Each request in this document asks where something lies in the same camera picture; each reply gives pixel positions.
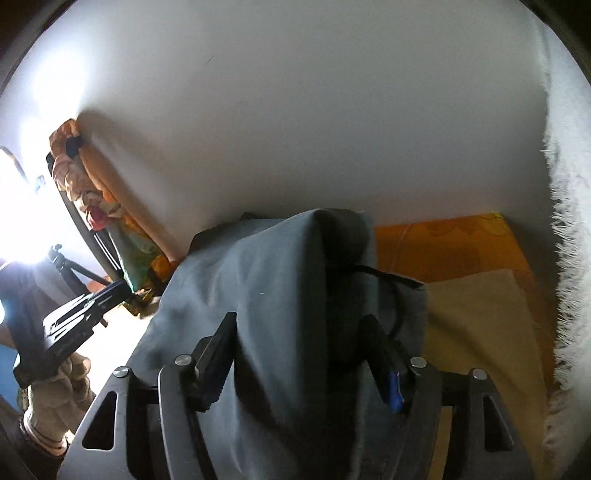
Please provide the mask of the left hand white glove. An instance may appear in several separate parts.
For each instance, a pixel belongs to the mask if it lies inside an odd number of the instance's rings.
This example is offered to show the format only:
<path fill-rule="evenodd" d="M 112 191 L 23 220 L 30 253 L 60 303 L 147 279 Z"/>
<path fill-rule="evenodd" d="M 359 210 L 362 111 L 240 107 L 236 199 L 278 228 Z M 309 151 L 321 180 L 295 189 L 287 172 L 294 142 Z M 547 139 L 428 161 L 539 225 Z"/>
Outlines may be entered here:
<path fill-rule="evenodd" d="M 68 448 L 66 434 L 76 433 L 94 401 L 88 374 L 91 362 L 72 354 L 58 373 L 28 387 L 29 406 L 23 416 L 26 434 L 43 450 L 62 456 Z"/>

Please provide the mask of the left forearm dark sleeve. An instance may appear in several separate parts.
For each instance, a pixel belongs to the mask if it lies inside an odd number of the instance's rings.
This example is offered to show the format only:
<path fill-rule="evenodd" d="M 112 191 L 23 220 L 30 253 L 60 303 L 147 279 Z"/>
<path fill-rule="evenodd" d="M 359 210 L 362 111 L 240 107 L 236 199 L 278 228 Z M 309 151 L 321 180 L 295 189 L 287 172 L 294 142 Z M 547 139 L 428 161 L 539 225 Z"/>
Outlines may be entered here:
<path fill-rule="evenodd" d="M 17 412 L 1 398 L 1 478 L 56 479 L 68 428 L 54 413 Z"/>

